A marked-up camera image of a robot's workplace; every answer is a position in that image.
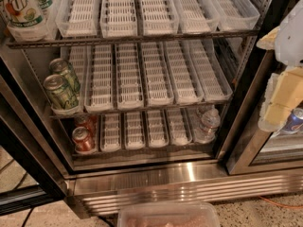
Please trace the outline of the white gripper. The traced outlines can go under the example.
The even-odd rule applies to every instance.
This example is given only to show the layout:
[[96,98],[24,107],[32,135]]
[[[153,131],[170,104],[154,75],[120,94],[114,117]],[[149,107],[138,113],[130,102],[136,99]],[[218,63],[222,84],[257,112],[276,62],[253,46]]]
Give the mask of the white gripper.
[[258,40],[257,47],[275,50],[277,61],[298,66],[273,73],[267,82],[258,127],[272,132],[284,126],[291,111],[303,101],[303,0],[296,3],[279,27]]

